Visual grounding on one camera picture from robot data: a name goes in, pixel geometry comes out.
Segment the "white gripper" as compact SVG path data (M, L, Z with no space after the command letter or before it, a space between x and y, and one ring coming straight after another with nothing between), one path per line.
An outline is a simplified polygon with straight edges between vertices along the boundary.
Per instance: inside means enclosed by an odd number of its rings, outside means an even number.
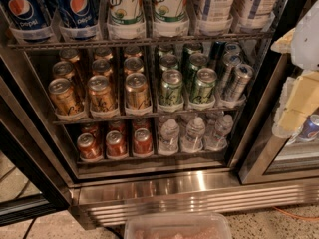
M295 29L289 30L270 47L280 54L291 53ZM288 77L283 85L276 111L276 132L294 133L319 107L319 72L307 71L296 79Z

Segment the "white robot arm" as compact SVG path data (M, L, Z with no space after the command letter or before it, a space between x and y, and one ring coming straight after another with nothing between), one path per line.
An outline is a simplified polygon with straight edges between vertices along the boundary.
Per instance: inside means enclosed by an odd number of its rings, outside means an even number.
M319 108L319 1L271 50L289 54L292 64L303 70L296 79L287 78L274 117L272 133L288 138Z

